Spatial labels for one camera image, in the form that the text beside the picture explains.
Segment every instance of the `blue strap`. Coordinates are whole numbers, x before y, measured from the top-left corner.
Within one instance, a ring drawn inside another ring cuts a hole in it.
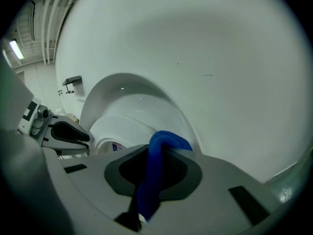
[[[145,179],[137,190],[138,212],[149,220],[159,207],[159,193],[163,185],[162,147],[175,147],[192,151],[187,140],[169,132],[153,134],[149,142]]]

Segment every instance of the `black slot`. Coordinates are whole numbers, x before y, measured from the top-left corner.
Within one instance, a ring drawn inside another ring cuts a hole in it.
[[[87,168],[87,166],[85,166],[84,164],[78,164],[78,165],[65,167],[64,170],[66,173],[71,173],[71,172],[75,172],[75,171],[82,170],[85,168]]]
[[[257,225],[269,216],[269,213],[243,187],[228,189],[252,225]]]
[[[131,204],[127,212],[121,213],[115,221],[135,232],[141,230],[141,223],[138,216],[138,206],[137,206],[137,190],[135,189],[134,195],[132,196]]]

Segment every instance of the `fluorescent light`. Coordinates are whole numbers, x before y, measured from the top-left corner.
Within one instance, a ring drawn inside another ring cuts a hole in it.
[[[4,59],[5,59],[6,62],[8,63],[8,65],[12,68],[12,65],[11,65],[11,63],[10,63],[10,61],[9,61],[9,59],[8,59],[8,57],[7,57],[7,55],[6,55],[6,53],[5,53],[4,50],[2,51],[2,54],[3,54],[3,56],[4,56]]]
[[[15,52],[15,54],[17,55],[17,57],[18,57],[19,59],[23,59],[24,56],[23,56],[23,54],[21,53],[21,50],[20,50],[20,48],[19,48],[19,46],[18,46],[18,43],[17,43],[15,40],[12,40],[12,41],[9,42],[9,44],[10,44],[10,46],[12,47],[13,51]]]

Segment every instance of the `white wall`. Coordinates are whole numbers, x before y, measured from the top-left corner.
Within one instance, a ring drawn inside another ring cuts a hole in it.
[[[101,79],[141,75],[193,123],[205,154],[265,182],[313,137],[313,63],[301,30],[280,0],[78,0],[57,80],[82,76],[64,94],[80,117]]]
[[[57,107],[63,108],[61,96],[58,96],[54,63],[44,65],[43,62],[37,62],[16,68],[14,72],[24,72],[25,85],[51,111],[54,112]]]

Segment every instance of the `black bracket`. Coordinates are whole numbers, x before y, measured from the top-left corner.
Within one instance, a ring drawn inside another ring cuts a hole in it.
[[[69,90],[68,90],[68,87],[67,87],[67,93],[68,93],[68,94],[71,94],[71,93],[74,93],[74,92],[75,92],[75,91],[69,91]]]
[[[73,77],[65,79],[65,81],[62,83],[62,85],[63,86],[65,85],[67,87],[68,84],[73,84],[73,86],[75,86],[75,85],[81,84],[82,82],[83,82],[83,80],[82,80],[81,76],[73,76]],[[69,91],[68,87],[67,87],[66,93],[71,94],[71,93],[74,93],[74,91]]]

